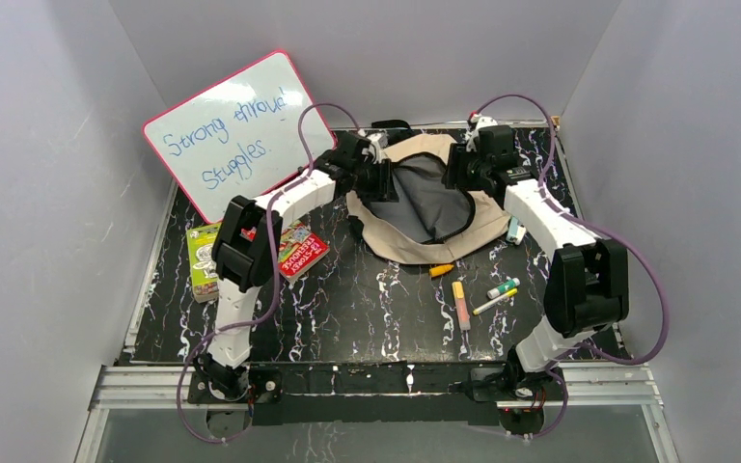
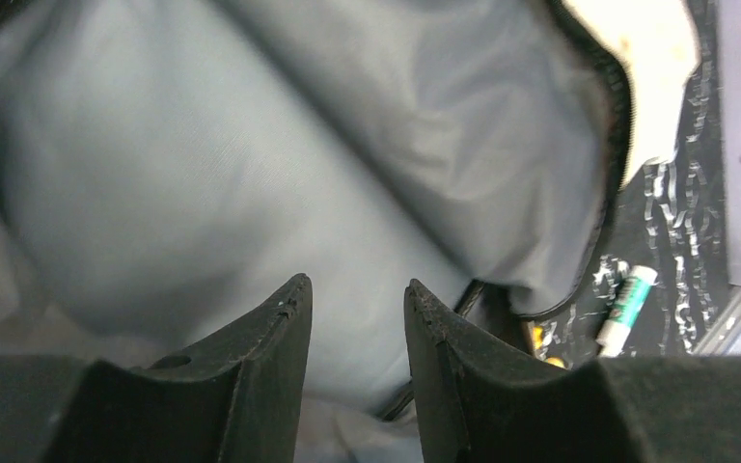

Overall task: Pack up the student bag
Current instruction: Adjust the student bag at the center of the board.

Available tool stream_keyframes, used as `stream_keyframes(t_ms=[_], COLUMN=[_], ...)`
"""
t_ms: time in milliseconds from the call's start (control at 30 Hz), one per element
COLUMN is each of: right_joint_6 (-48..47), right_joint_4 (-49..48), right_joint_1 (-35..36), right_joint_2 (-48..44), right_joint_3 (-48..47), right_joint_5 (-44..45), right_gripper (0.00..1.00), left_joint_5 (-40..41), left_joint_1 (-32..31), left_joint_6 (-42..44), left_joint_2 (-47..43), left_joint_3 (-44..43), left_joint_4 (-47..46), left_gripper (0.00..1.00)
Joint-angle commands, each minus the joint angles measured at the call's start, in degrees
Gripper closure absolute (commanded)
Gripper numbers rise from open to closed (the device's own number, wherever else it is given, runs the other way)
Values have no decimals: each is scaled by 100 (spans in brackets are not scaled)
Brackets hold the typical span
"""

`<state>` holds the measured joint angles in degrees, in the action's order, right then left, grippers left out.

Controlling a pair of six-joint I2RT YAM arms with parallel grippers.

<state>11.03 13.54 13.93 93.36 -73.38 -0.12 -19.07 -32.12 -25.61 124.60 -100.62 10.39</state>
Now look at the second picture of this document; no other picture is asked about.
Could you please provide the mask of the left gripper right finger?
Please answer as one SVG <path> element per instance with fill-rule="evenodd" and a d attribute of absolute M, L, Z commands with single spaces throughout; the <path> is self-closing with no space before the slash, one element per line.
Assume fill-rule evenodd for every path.
<path fill-rule="evenodd" d="M 404 323 L 427 462 L 741 462 L 741 357 L 558 368 L 419 281 L 405 290 Z"/>

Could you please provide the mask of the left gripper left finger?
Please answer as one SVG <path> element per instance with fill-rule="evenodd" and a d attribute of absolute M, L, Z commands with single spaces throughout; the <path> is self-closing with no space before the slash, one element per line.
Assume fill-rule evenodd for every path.
<path fill-rule="evenodd" d="M 289 462 L 312 328 L 298 274 L 149 368 L 0 356 L 0 462 Z"/>

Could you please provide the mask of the beige backpack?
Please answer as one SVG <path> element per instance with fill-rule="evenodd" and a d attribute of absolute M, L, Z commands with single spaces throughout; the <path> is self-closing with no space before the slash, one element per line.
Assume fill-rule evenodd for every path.
<path fill-rule="evenodd" d="M 699 65 L 684 1 L 0 1 L 0 356 L 151 361 L 304 273 L 297 460 L 419 462 L 406 284 L 560 307 Z"/>

